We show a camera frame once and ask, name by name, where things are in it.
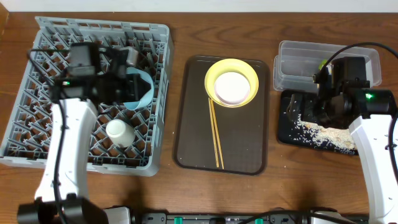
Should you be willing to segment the light blue bowl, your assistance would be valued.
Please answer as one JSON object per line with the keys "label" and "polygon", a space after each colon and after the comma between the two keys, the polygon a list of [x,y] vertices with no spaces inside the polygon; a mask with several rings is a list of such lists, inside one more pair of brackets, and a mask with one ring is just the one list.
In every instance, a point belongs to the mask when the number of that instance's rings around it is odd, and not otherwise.
{"label": "light blue bowl", "polygon": [[126,69],[127,99],[124,106],[129,110],[138,110],[148,106],[154,97],[154,81],[145,71],[129,67]]}

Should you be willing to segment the green foil snack wrapper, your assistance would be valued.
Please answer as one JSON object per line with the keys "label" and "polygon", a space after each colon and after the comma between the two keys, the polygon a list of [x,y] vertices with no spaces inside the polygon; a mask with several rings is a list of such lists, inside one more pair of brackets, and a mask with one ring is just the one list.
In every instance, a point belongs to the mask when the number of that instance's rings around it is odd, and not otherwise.
{"label": "green foil snack wrapper", "polygon": [[327,68],[328,67],[327,61],[328,61],[327,59],[322,60],[321,64],[319,64],[318,66],[318,69],[322,70],[323,67]]}

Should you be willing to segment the white cup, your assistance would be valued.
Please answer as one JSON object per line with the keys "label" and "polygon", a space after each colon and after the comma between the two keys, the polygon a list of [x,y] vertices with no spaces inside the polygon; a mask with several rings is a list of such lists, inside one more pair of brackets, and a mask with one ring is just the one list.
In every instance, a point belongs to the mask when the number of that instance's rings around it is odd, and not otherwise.
{"label": "white cup", "polygon": [[129,147],[135,140],[135,130],[121,119],[113,119],[106,125],[106,134],[117,147]]}

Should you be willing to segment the pink bowl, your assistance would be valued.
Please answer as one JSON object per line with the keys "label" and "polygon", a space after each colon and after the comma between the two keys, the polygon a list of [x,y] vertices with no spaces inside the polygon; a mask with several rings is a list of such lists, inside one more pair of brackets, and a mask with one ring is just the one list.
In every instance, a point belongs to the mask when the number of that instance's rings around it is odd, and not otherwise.
{"label": "pink bowl", "polygon": [[251,87],[242,74],[227,72],[216,79],[214,90],[218,99],[224,104],[238,105],[249,96]]}

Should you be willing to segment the wooden chopstick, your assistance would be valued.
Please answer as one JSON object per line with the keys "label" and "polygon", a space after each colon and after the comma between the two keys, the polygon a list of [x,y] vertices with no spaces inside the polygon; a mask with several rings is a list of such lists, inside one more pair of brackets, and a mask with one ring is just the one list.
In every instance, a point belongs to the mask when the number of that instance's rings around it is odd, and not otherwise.
{"label": "wooden chopstick", "polygon": [[217,119],[216,119],[214,101],[212,99],[211,99],[211,107],[212,107],[213,121],[214,121],[214,127],[215,127],[215,136],[216,136],[216,143],[217,143],[218,159],[219,159],[219,162],[220,162],[220,167],[224,170],[223,151],[222,151],[222,148],[221,148],[221,140],[220,140],[220,134],[219,134],[219,130],[218,130],[218,123],[217,123]]}
{"label": "wooden chopstick", "polygon": [[213,138],[213,147],[214,147],[214,152],[215,152],[215,162],[216,162],[216,167],[220,167],[220,162],[218,159],[218,151],[217,151],[217,143],[216,143],[216,136],[215,136],[215,127],[214,127],[214,121],[213,121],[213,113],[212,113],[212,107],[211,107],[211,98],[208,98],[208,107],[209,107],[209,114],[210,114],[210,123],[211,123],[211,133],[212,133],[212,138]]}

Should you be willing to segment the yellow plate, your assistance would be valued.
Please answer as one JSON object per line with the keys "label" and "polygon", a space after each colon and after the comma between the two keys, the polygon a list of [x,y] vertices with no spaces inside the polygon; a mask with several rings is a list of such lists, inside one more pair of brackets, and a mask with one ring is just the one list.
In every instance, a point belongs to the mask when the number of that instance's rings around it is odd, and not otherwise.
{"label": "yellow plate", "polygon": [[[216,79],[227,72],[237,72],[242,74],[249,81],[251,90],[249,96],[238,105],[227,105],[221,102],[215,94],[214,84]],[[205,90],[208,96],[216,103],[227,108],[242,107],[251,102],[259,89],[259,78],[255,70],[247,62],[235,58],[227,58],[214,63],[205,75]]]}

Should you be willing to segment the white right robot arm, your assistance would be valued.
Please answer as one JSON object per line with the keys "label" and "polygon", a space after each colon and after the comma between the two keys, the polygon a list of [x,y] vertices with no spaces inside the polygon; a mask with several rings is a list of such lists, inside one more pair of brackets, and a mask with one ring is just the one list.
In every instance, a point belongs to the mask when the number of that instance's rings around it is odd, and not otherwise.
{"label": "white right robot arm", "polygon": [[369,222],[397,223],[397,104],[392,92],[371,88],[364,57],[327,62],[314,82],[317,93],[291,95],[288,118],[349,130],[368,191]]}

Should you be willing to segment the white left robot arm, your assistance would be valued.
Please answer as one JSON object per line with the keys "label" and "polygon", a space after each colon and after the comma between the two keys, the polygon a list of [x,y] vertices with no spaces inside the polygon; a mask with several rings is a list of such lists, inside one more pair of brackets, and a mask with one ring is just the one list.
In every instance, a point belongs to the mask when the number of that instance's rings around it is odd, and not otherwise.
{"label": "white left robot arm", "polygon": [[154,97],[151,76],[138,69],[139,52],[94,42],[68,48],[70,64],[48,81],[52,135],[44,174],[32,203],[17,211],[19,223],[132,223],[125,206],[99,208],[88,198],[87,162],[100,104],[129,110]]}

